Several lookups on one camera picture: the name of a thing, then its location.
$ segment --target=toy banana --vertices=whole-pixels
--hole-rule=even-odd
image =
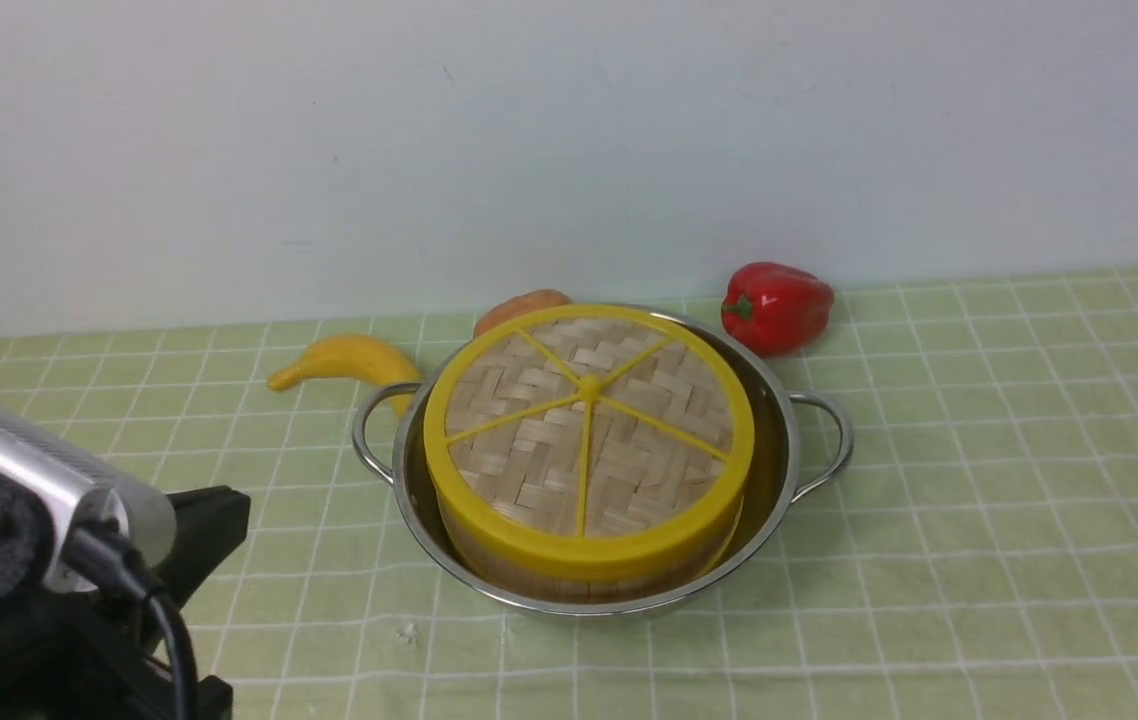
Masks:
[[[267,378],[267,389],[282,392],[313,378],[351,378],[376,387],[421,381],[412,361],[389,342],[366,334],[323,337],[304,348],[290,365]],[[391,397],[396,415],[404,416],[410,396]]]

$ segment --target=table surface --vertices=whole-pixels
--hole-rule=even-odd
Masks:
[[[717,299],[655,305],[717,325]],[[348,445],[369,388],[263,379],[332,332],[431,369],[473,315],[0,340],[0,402],[166,491],[253,497],[185,610],[237,717],[1138,717],[1138,268],[855,288],[787,388],[853,464],[677,614],[552,623],[445,577]],[[801,409],[816,473],[833,429]],[[389,409],[373,421],[387,452]]]

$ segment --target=white wall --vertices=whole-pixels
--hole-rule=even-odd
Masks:
[[[0,3],[0,333],[1138,260],[1136,0]]]

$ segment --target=red bell pepper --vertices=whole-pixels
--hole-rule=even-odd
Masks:
[[[778,263],[743,265],[720,306],[725,331],[761,357],[778,357],[825,331],[835,292],[805,270]]]

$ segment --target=yellow lid spoke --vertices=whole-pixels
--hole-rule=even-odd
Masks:
[[[616,379],[629,373],[630,370],[634,369],[634,366],[637,366],[638,364],[643,363],[643,361],[648,359],[648,356],[655,354],[655,351],[662,350],[662,346],[666,346],[666,344],[670,341],[671,341],[670,337],[665,337],[662,338],[662,340],[657,341],[650,347],[648,347],[644,351],[640,351],[640,354],[636,355],[636,357],[632,357],[632,359],[628,359],[627,363],[621,364],[619,369],[615,370],[613,373],[607,374],[604,381],[602,381],[601,384],[604,387],[613,384]]]
[[[463,430],[463,432],[451,435],[450,437],[445,438],[445,445],[446,446],[454,445],[454,442],[464,441],[464,439],[467,438],[477,437],[480,433],[488,432],[488,430],[492,430],[493,428],[501,428],[504,424],[514,423],[516,420],[523,420],[529,415],[541,415],[542,413],[546,413],[547,409],[555,409],[556,407],[563,407],[564,405],[572,405],[575,402],[578,400],[579,400],[578,394],[574,394],[574,395],[568,395],[566,397],[561,397],[559,398],[559,400],[544,402],[542,405],[525,407],[525,409],[520,409],[519,413],[502,415],[501,417],[495,417],[490,421],[487,421],[487,423],[478,424],[475,428],[468,428]]]
[[[701,439],[698,439],[696,437],[687,432],[684,432],[684,430],[675,425],[665,423],[662,420],[659,420],[657,417],[651,417],[645,413],[641,413],[641,411],[638,409],[634,409],[630,406],[622,405],[620,402],[613,400],[613,398],[601,397],[600,400],[603,402],[607,406],[613,407],[613,409],[618,409],[619,413],[630,415],[632,417],[642,421],[642,423],[648,423],[657,429],[662,430],[662,432],[669,435],[670,437],[679,439],[681,442],[686,442],[687,445],[698,447],[699,450],[706,452],[707,455],[710,455],[716,460],[723,460],[723,461],[729,460],[729,455],[726,455],[725,452],[720,452],[719,448],[716,448],[711,445],[707,445],[707,442],[703,442],[701,441]]]
[[[522,337],[523,341],[528,342],[534,348],[534,350],[537,350],[539,355],[546,357],[547,361],[551,361],[551,364],[555,365],[556,370],[560,370],[561,374],[563,374],[566,378],[569,378],[569,382],[572,382],[574,387],[578,386],[579,383],[578,375],[575,375],[574,371],[569,369],[569,365],[566,365],[564,361],[560,359],[560,357],[556,356],[554,351],[551,351],[551,349],[547,348],[547,346],[542,345],[542,342],[538,342],[538,338],[533,337],[528,332],[525,332],[522,329],[518,329],[518,331],[516,331],[516,334]]]
[[[591,415],[595,398],[587,398],[582,415],[582,447],[578,449],[578,537],[587,533],[587,482],[591,477]]]

